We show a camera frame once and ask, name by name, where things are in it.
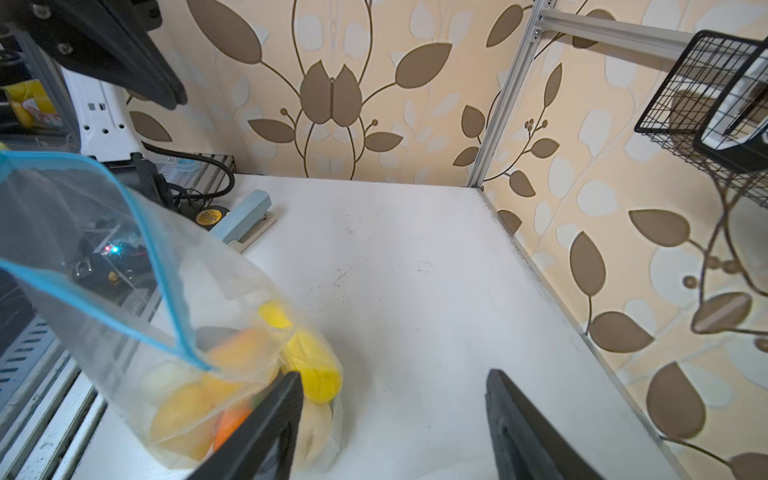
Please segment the yellow toy lemon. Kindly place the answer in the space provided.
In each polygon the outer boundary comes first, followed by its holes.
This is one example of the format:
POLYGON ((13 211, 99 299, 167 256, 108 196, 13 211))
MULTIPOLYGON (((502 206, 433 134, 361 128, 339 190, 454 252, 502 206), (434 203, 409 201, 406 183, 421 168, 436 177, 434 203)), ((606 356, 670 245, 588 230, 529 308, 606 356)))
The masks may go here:
POLYGON ((291 333, 280 356, 283 369, 301 375, 304 395, 313 403, 329 404, 341 391, 342 366, 325 339, 295 324, 276 299, 259 307, 259 315, 271 326, 291 333))

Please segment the beige toy potato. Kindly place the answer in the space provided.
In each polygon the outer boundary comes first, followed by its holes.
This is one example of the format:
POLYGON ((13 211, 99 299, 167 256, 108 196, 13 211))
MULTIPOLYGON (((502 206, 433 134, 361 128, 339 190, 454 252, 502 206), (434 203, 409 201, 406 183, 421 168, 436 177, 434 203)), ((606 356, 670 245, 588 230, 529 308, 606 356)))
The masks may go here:
POLYGON ((311 465, 331 436, 333 414, 328 404, 303 401, 301 418, 296 437, 292 469, 301 470, 311 465))

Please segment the orange toy tangerine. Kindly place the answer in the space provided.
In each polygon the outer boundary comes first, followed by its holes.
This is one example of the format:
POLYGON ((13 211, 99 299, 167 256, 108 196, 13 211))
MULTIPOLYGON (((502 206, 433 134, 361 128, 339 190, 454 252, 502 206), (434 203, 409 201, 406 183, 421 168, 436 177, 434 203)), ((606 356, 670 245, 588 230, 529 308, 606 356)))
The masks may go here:
POLYGON ((229 439, 252 411, 252 404, 249 401, 244 401, 233 405, 221 413, 213 441, 214 451, 217 451, 229 439))

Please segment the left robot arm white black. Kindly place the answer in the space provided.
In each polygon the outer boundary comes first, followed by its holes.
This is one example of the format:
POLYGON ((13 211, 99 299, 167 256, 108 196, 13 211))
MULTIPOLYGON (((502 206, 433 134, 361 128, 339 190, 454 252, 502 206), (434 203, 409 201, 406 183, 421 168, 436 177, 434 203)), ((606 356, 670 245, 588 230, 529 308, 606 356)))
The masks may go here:
POLYGON ((169 134, 133 103, 173 110, 186 90, 149 34, 156 1, 4 1, 1 143, 99 162, 143 152, 169 134))

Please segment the yellow red toy peach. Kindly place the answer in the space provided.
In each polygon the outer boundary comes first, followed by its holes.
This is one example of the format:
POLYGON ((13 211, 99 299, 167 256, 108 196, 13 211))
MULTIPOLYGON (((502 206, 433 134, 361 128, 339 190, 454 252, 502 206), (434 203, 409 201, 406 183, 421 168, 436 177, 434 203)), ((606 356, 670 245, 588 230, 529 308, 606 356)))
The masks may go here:
POLYGON ((213 365, 222 370, 256 371, 273 362, 277 347, 278 344, 269 332, 249 328, 238 331, 214 346, 208 352, 208 357, 213 365))

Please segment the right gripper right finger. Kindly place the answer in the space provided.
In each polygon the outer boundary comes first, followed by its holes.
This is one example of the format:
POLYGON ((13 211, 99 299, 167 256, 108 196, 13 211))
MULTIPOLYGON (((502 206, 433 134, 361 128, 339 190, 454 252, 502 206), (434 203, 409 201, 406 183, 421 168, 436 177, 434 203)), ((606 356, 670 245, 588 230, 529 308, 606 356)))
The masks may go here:
POLYGON ((500 479, 599 479, 500 369, 486 380, 486 411, 500 479))

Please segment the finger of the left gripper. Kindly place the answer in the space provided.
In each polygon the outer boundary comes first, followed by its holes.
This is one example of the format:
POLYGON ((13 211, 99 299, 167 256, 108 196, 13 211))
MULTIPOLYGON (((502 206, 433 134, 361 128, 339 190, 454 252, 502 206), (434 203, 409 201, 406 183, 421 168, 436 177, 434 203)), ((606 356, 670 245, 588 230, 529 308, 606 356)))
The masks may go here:
POLYGON ((149 36, 157 1, 22 0, 11 26, 62 67, 127 89, 169 110, 188 101, 183 83, 149 36))

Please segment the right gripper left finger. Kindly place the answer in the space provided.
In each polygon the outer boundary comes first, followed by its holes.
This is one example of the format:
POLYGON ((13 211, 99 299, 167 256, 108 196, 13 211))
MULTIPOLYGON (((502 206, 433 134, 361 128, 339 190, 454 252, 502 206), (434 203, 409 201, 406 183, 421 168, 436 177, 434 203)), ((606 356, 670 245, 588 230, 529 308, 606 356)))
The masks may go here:
POLYGON ((288 479, 303 400, 300 374, 288 373, 188 479, 288 479))

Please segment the clear zip bag blue zipper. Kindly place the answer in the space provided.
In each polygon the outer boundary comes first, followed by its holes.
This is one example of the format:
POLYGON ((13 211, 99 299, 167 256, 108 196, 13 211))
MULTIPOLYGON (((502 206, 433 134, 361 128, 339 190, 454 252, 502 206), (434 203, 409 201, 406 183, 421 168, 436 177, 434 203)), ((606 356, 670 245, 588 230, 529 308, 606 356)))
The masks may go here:
MULTIPOLYGON (((194 461, 150 440, 156 411, 177 388, 206 374, 243 383, 232 403, 249 401, 254 411, 290 373, 280 353, 291 333, 271 327, 258 313, 262 304, 278 300, 295 324, 321 335, 243 253, 89 158, 1 155, 2 269, 167 468, 189 470, 216 452, 194 461), (273 362, 248 372, 213 365, 208 352, 249 328, 272 335, 273 362)), ((333 427, 325 449, 301 470, 323 471, 339 454, 339 395, 328 404, 333 427)))

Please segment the small yellow toy fruit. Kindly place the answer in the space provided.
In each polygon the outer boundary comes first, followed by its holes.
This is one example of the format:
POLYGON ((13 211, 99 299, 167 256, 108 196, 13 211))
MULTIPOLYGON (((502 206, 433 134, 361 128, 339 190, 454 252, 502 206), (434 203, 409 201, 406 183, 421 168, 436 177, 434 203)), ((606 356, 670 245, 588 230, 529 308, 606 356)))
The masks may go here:
POLYGON ((213 449, 221 413, 236 405, 243 383, 204 375, 177 388, 158 408, 150 426, 150 440, 159 447, 194 461, 213 449))

